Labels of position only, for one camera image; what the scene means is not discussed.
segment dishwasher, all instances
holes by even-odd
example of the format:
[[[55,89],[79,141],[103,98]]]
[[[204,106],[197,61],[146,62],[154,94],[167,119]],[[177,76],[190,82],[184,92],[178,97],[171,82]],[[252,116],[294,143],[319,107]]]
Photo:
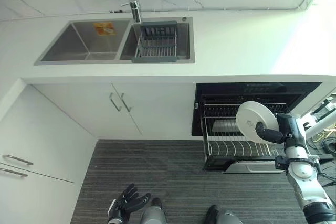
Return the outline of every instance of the dishwasher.
[[[198,83],[192,135],[203,136],[205,170],[223,173],[281,173],[275,157],[285,155],[283,144],[258,144],[236,124],[239,106],[246,101],[265,105],[274,115],[290,113],[319,82]]]

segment striped carpet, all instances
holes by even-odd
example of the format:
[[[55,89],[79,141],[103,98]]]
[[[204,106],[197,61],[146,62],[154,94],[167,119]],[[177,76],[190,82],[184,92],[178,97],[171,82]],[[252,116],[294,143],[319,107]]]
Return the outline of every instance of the striped carpet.
[[[203,171],[203,164],[202,141],[100,140],[71,223],[106,223],[112,199],[130,183],[161,198],[170,224],[202,223],[212,204],[243,223],[306,223],[284,174],[222,174]],[[129,223],[138,224],[141,212]]]

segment kitchen sink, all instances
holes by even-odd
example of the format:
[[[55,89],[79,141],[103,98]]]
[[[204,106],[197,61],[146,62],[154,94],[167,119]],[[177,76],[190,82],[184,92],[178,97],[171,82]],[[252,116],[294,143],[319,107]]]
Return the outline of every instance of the kitchen sink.
[[[142,20],[70,22],[35,64],[195,62],[191,17]]]

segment cabinet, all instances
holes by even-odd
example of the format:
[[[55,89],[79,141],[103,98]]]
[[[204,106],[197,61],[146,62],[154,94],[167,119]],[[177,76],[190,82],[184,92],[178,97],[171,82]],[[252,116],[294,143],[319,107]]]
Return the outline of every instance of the cabinet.
[[[96,144],[91,134],[33,86],[23,90],[0,121],[0,139],[0,163],[79,187]]]
[[[194,83],[114,83],[143,136],[191,139]]]
[[[0,164],[1,223],[69,224],[77,193],[73,183]]]
[[[141,135],[109,83],[39,84],[35,87],[99,139],[132,139]]]
[[[73,83],[35,87],[97,138],[194,139],[194,83]],[[109,99],[110,93],[117,108]]]

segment dish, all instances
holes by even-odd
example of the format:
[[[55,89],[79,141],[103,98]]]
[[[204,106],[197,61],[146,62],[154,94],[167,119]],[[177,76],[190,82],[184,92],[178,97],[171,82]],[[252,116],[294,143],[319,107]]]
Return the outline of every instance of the dish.
[[[254,101],[242,103],[236,114],[236,123],[240,132],[255,143],[272,144],[257,135],[255,128],[258,122],[262,122],[267,129],[279,130],[277,119],[266,106]]]

